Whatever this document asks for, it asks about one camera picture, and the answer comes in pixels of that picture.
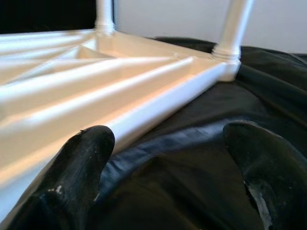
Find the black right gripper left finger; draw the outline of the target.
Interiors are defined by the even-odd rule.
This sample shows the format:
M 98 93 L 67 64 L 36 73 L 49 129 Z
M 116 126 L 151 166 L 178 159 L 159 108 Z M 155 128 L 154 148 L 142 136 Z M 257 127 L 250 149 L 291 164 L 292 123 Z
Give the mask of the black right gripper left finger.
M 112 130 L 101 125 L 71 137 L 23 192 L 7 229 L 83 230 L 114 145 Z

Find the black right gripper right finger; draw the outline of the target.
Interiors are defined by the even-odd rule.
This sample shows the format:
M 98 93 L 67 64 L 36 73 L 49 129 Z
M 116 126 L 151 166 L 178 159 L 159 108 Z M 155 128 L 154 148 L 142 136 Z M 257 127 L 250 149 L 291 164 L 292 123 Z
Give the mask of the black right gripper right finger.
M 284 137 L 256 123 L 231 122 L 223 136 L 264 228 L 305 230 L 306 157 Z

